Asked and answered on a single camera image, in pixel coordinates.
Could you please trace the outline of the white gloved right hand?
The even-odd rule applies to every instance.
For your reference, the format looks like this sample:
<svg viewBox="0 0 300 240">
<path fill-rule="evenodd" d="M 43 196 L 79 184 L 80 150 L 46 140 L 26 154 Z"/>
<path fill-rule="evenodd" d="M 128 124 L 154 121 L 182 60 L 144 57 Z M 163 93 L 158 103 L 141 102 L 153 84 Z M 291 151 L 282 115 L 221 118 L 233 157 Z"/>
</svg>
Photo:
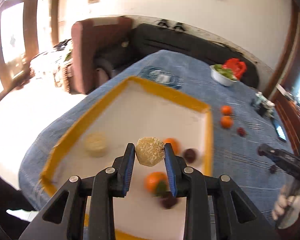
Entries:
<svg viewBox="0 0 300 240">
<path fill-rule="evenodd" d="M 271 212 L 278 229 L 289 228 L 296 223 L 300 215 L 300 195 L 288 196 L 288 189 L 289 187 L 283 185 Z"/>
</svg>

